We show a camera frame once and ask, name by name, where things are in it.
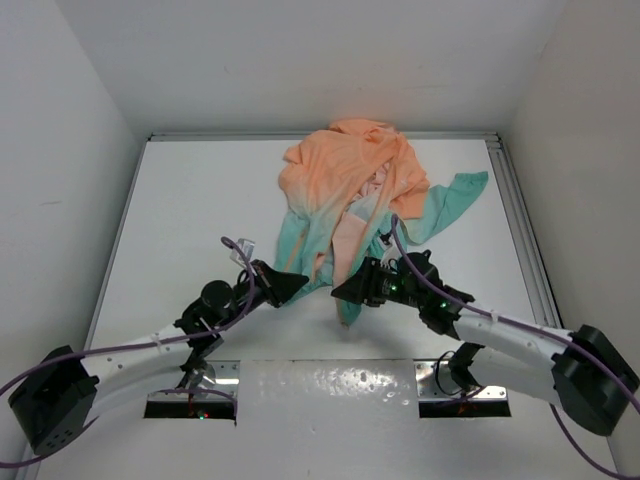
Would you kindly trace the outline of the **orange and teal jacket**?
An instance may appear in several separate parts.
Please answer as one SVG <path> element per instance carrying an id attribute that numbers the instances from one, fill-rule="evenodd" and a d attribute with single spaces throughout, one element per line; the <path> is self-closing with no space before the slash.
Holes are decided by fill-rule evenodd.
<path id="1" fill-rule="evenodd" d="M 275 267 L 309 282 L 294 297 L 337 287 L 365 257 L 381 260 L 381 234 L 419 246 L 457 221 L 480 197 L 488 174 L 458 173 L 430 184 L 406 136 L 394 126 L 347 119 L 289 148 L 278 183 L 288 210 Z"/>

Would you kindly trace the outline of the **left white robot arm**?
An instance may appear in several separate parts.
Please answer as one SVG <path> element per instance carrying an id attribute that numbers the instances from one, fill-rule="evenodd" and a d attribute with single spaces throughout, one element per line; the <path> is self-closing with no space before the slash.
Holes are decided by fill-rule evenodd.
<path id="1" fill-rule="evenodd" d="M 117 347 L 51 351 L 27 371 L 8 399 L 33 453 L 66 447 L 106 411 L 162 390 L 182 388 L 223 339 L 222 331 L 266 303 L 279 308 L 308 283 L 303 274 L 251 262 L 234 285 L 206 284 L 168 326 Z"/>

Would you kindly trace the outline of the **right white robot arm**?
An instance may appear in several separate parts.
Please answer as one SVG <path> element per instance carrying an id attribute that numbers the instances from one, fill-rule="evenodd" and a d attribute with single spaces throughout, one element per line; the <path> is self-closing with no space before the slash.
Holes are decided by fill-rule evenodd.
<path id="1" fill-rule="evenodd" d="M 571 331 L 484 314 L 472 295 L 441 280 L 430 255 L 412 252 L 391 266 L 367 257 L 331 294 L 354 305 L 415 308 L 431 331 L 460 341 L 447 369 L 464 391 L 502 386 L 561 408 L 593 434 L 614 432 L 639 377 L 604 333 L 589 325 Z"/>

